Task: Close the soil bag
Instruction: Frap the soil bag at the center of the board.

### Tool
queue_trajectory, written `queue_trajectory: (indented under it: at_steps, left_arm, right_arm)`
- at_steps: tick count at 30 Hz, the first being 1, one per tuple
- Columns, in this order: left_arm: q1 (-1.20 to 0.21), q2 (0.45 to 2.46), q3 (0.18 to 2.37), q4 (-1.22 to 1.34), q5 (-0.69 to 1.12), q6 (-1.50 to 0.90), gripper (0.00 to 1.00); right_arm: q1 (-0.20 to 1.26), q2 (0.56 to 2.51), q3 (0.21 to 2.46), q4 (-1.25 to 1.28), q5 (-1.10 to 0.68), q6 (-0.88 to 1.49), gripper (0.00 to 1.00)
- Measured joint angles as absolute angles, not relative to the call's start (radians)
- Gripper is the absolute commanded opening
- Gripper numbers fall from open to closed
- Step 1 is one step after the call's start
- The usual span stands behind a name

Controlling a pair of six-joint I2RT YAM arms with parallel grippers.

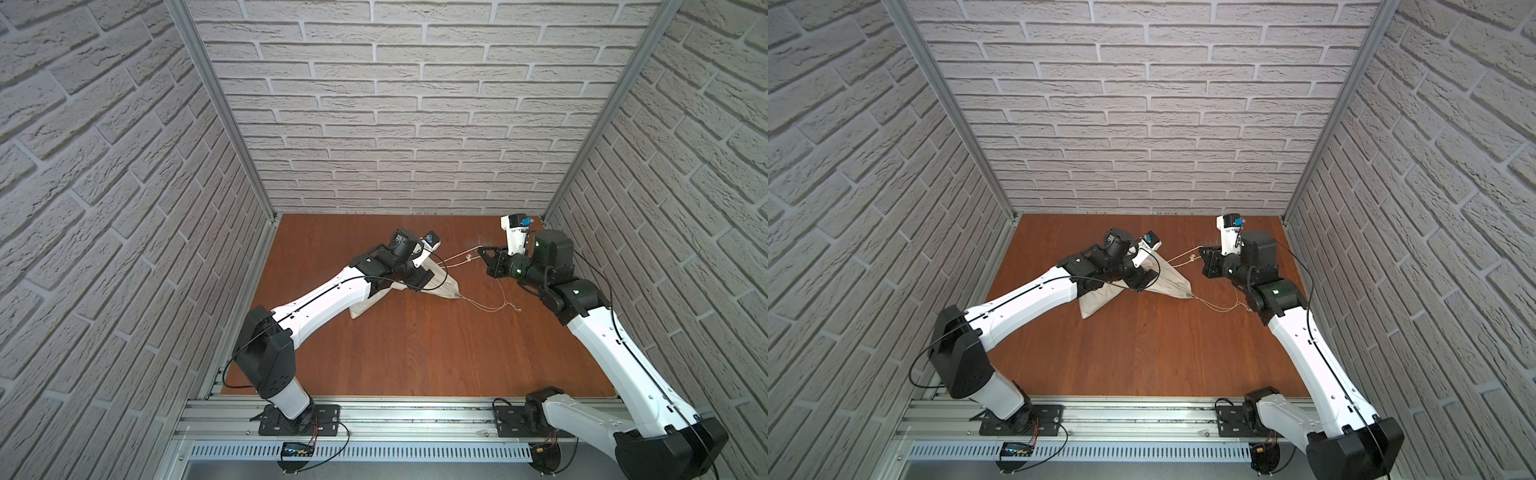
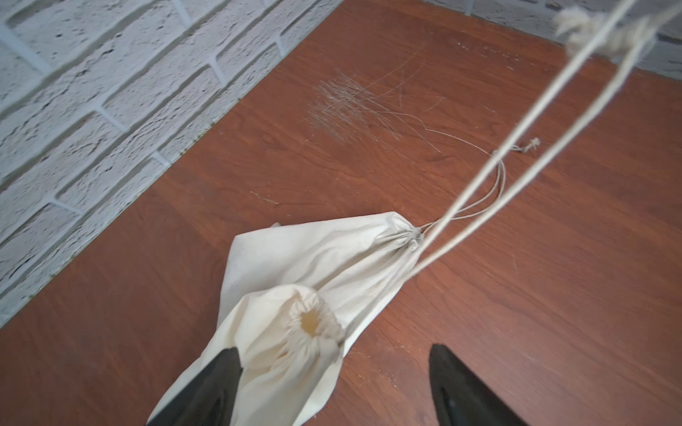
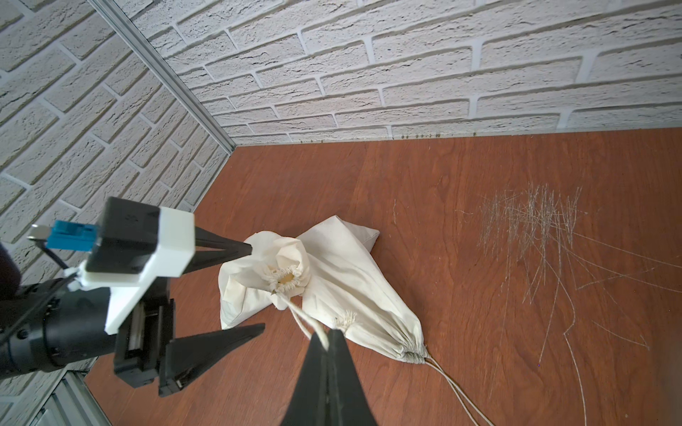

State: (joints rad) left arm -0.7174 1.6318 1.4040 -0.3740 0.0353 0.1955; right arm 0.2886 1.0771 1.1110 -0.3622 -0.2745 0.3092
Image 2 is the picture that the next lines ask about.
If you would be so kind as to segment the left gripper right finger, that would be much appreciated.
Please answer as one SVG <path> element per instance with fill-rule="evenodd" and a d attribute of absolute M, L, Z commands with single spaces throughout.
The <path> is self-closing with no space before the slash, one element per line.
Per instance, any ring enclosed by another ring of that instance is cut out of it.
<path fill-rule="evenodd" d="M 481 378 L 443 344 L 429 354 L 429 380 L 440 426 L 527 426 Z"/>

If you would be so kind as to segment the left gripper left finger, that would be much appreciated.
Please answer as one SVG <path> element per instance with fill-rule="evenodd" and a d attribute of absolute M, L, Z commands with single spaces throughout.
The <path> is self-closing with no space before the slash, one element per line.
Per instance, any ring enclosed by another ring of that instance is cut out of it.
<path fill-rule="evenodd" d="M 238 349 L 221 351 L 147 425 L 228 426 L 242 372 Z"/>

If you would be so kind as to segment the cream cloth bag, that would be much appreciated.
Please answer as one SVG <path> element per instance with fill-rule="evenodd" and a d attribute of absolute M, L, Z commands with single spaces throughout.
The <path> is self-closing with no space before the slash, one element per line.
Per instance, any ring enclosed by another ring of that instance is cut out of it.
<path fill-rule="evenodd" d="M 279 225 L 234 238 L 213 340 L 304 347 L 344 332 L 349 351 L 400 291 L 399 272 L 417 262 L 431 224 L 397 212 Z"/>
<path fill-rule="evenodd" d="M 674 3 L 660 12 L 625 22 L 624 16 L 631 8 L 631 2 L 622 1 L 611 13 L 571 7 L 556 14 L 556 33 L 566 39 L 568 64 L 501 146 L 490 154 L 488 161 L 446 213 L 431 223 L 432 228 L 426 234 L 423 246 L 415 253 L 416 264 L 406 272 L 399 272 L 397 280 L 404 285 L 511 202 L 600 114 L 635 65 L 648 53 L 658 30 L 681 12 L 680 3 Z M 521 136 L 594 53 L 620 61 L 614 77 L 589 108 L 521 177 L 512 185 L 506 184 L 504 157 L 519 150 Z M 163 394 L 148 420 L 159 414 L 221 351 L 236 348 L 243 372 L 229 425 L 301 425 L 328 402 L 339 379 L 344 357 L 348 354 L 344 350 L 345 334 L 341 330 L 333 335 L 307 338 L 307 344 L 300 348 L 292 342 L 282 345 L 251 343 L 245 351 L 236 346 L 216 344 L 214 334 L 201 355 Z"/>

